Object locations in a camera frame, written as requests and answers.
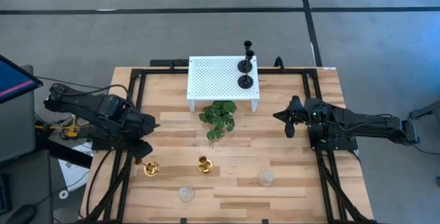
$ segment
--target white paper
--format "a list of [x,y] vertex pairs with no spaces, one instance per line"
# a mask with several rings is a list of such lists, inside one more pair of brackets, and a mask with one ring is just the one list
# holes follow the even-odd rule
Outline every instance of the white paper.
[[[91,143],[86,142],[83,145],[77,145],[72,149],[93,156],[94,155],[93,151],[90,148],[91,148]],[[72,186],[67,188],[68,191],[72,192],[88,182],[89,174],[84,176],[86,172],[89,172],[88,168],[83,168],[82,166],[73,165],[61,159],[59,159],[58,162],[60,163],[61,171],[63,172],[66,186],[70,186],[73,184]]]

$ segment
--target table leg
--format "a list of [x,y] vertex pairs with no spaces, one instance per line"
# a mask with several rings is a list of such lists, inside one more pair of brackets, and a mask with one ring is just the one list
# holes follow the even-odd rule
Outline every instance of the table leg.
[[191,112],[195,110],[195,100],[188,100],[188,104],[190,105]]
[[252,111],[256,111],[256,107],[259,105],[259,100],[251,100],[252,102]]

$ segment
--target wooden table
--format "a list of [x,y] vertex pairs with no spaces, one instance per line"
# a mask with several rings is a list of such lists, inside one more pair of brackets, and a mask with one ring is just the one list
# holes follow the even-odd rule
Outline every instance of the wooden table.
[[[115,68],[111,84],[128,86],[131,70]],[[318,68],[318,75],[323,100],[345,107],[336,70]],[[295,138],[289,139],[285,137],[284,124],[272,117],[286,108],[293,95],[304,102],[303,80],[299,75],[261,74],[259,84],[261,100],[257,111],[251,112],[248,101],[237,102],[235,129],[210,145],[206,139],[209,126],[198,118],[202,108],[210,103],[197,102],[195,112],[190,112],[187,75],[147,76],[141,112],[154,115],[161,126],[144,138],[154,149],[144,161],[155,160],[161,168],[156,177],[147,177],[143,167],[132,166],[125,223],[178,223],[180,218],[187,218],[189,223],[260,223],[261,219],[269,219],[270,223],[326,223],[316,156],[310,149],[305,126],[296,126]],[[111,93],[125,97],[120,88],[112,88]],[[86,192],[104,154],[100,151],[93,158]],[[202,175],[197,169],[200,155],[206,155],[214,164],[209,175]],[[336,151],[335,155],[343,190],[363,215],[373,218],[358,160],[346,151]],[[109,187],[113,158],[114,153],[98,173],[91,208]],[[259,185],[256,177],[262,170],[274,173],[272,186]],[[183,185],[195,189],[191,202],[179,200],[177,191]],[[333,190],[331,194],[334,216],[338,218]],[[113,218],[118,201],[119,190],[113,200]]]

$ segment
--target clear glass cup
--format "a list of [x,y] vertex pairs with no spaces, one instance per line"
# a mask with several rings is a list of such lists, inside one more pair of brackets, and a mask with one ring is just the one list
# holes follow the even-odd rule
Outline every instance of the clear glass cup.
[[272,183],[274,182],[274,174],[270,171],[261,171],[258,174],[258,182],[262,185],[262,186],[271,186]]
[[179,198],[183,202],[189,202],[194,198],[194,188],[191,186],[182,186],[179,189]]

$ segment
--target artificial plant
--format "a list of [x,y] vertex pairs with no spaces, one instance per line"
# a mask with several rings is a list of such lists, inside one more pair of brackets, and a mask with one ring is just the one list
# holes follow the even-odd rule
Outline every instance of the artificial plant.
[[234,129],[232,114],[236,109],[233,101],[214,101],[210,106],[203,108],[203,113],[199,114],[200,121],[213,125],[213,129],[206,133],[209,140],[222,138],[225,130],[230,132]]

